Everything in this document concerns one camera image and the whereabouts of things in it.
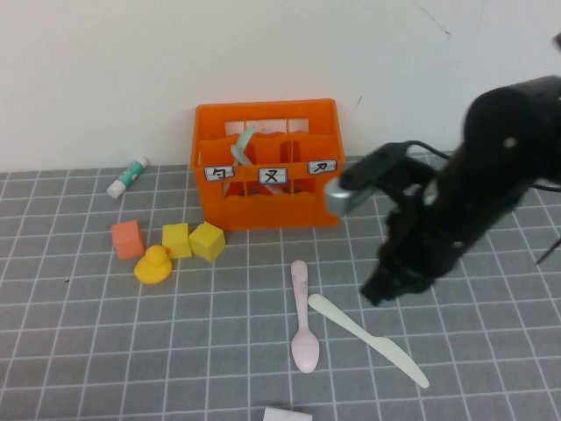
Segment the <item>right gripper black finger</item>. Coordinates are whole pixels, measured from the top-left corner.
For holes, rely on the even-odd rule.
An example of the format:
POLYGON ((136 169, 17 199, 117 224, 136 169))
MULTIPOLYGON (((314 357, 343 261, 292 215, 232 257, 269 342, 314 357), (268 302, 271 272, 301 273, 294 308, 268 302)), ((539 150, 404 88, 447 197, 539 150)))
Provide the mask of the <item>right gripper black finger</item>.
POLYGON ((395 270, 395 287, 398 295, 421 294, 436 281, 433 275, 424 275, 408 266, 399 265, 395 270))
POLYGON ((372 305, 379 306, 396 298, 394 277, 386 269, 377 269, 361 286, 360 294, 372 305))

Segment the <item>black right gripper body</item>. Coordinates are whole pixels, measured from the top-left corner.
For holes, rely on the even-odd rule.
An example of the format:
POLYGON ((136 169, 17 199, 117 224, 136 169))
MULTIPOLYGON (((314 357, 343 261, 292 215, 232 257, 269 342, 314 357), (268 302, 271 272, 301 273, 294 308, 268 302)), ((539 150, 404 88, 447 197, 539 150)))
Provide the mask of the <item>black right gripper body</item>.
POLYGON ((395 202, 387 216, 387 240, 379 250, 379 276, 385 281, 434 281, 451 268, 437 257, 445 242, 437 232, 423 194, 437 171, 416 160, 402 160, 381 178, 395 202))

